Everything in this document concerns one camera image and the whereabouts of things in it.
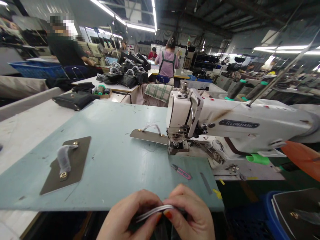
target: red fingernail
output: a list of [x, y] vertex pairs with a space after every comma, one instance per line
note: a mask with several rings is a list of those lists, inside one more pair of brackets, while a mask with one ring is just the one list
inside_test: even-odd
[[172, 213], [167, 209], [163, 212], [163, 214], [168, 218], [171, 219], [172, 218]]
[[161, 217], [162, 217], [162, 213], [160, 213], [160, 214], [157, 216], [157, 224], [158, 224], [158, 222], [160, 221]]

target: hand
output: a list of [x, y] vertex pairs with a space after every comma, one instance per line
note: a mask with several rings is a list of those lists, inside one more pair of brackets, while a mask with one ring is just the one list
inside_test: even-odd
[[151, 215], [134, 234], [128, 231], [129, 224], [137, 212], [162, 205], [160, 198], [152, 192], [141, 190], [132, 193], [111, 208], [100, 229], [97, 240], [150, 239], [161, 218], [161, 212]]
[[170, 220], [182, 240], [214, 240], [213, 220], [207, 205], [190, 188], [179, 184], [163, 201], [177, 208], [183, 208], [187, 220], [177, 209], [167, 209], [163, 214]]

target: green cap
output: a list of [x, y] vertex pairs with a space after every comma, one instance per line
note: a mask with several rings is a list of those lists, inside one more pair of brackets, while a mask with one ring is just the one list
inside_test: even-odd
[[224, 99], [230, 100], [230, 101], [234, 101], [234, 99], [231, 99], [231, 98], [228, 98], [228, 97], [225, 97]]

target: orange fabric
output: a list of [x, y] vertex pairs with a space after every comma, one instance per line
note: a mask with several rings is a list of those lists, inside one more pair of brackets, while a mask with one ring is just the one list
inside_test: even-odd
[[320, 182], [320, 153], [302, 143], [286, 141], [281, 150], [302, 171]]

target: checkered cloth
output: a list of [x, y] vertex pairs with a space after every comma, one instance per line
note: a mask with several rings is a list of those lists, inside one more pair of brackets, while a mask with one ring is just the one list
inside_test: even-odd
[[144, 93], [162, 102], [168, 103], [173, 86], [164, 84], [148, 84]]

